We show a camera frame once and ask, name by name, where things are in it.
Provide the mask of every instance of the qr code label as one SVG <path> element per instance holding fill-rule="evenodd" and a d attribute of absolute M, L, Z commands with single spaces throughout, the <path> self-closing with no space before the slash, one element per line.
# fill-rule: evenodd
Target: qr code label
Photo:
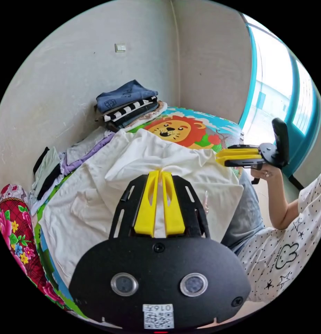
<path fill-rule="evenodd" d="M 172 304 L 143 304 L 145 329 L 174 328 Z"/>

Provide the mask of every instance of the window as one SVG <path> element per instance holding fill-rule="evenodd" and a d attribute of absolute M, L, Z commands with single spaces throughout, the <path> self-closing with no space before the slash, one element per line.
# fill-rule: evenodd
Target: window
<path fill-rule="evenodd" d="M 248 15 L 243 14 L 244 18 L 246 19 L 247 23 L 250 26 L 256 26 L 264 31 L 267 31 L 268 33 L 272 34 L 274 37 L 276 37 L 277 39 L 279 39 L 275 34 L 273 34 L 269 29 L 267 29 L 263 24 L 261 24 L 260 22 L 254 20 L 254 18 L 251 18 Z"/>
<path fill-rule="evenodd" d="M 296 60 L 296 63 L 299 74 L 299 98 L 292 123 L 306 135 L 313 112 L 313 87 L 307 70 L 298 60 Z"/>
<path fill-rule="evenodd" d="M 251 107 L 243 126 L 244 140 L 252 145 L 273 143 L 272 120 L 286 118 L 292 95 L 291 60 L 280 40 L 256 27 L 249 28 L 256 46 L 257 71 Z"/>

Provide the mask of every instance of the blue folded shirt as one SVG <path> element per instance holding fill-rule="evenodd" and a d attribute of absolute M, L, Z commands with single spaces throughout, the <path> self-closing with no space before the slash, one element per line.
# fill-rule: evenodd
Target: blue folded shirt
<path fill-rule="evenodd" d="M 104 114 L 106 111 L 126 103 L 157 95 L 157 91 L 146 89 L 136 80 L 132 80 L 112 92 L 100 94 L 97 97 L 97 107 L 99 112 Z"/>

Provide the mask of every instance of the hand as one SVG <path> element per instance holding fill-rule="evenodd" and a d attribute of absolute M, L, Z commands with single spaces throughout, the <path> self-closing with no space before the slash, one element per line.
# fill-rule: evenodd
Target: hand
<path fill-rule="evenodd" d="M 281 170 L 277 167 L 264 164 L 261 168 L 261 170 L 256 170 L 251 168 L 251 175 L 254 178 L 261 178 L 265 181 L 270 181 L 274 178 L 275 175 L 280 175 Z"/>

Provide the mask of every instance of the yellow plastic bracket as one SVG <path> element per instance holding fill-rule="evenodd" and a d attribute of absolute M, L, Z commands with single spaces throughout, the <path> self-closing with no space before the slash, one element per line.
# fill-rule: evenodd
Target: yellow plastic bracket
<path fill-rule="evenodd" d="M 146 234 L 152 238 L 156 220 L 158 177 L 158 170 L 149 173 L 134 226 L 137 234 Z"/>
<path fill-rule="evenodd" d="M 259 154 L 258 149 L 223 149 L 216 154 L 216 157 L 229 157 L 229 156 L 238 156 L 238 155 L 252 155 Z"/>
<path fill-rule="evenodd" d="M 185 232 L 185 224 L 171 173 L 162 172 L 162 181 L 166 237 L 174 234 L 183 234 Z M 167 203 L 167 195 L 170 199 L 170 204 Z"/>
<path fill-rule="evenodd" d="M 228 160 L 251 160 L 251 159 L 262 159 L 262 156 L 260 154 L 223 156 L 221 158 L 216 158 L 216 162 L 224 166 L 225 162 Z"/>

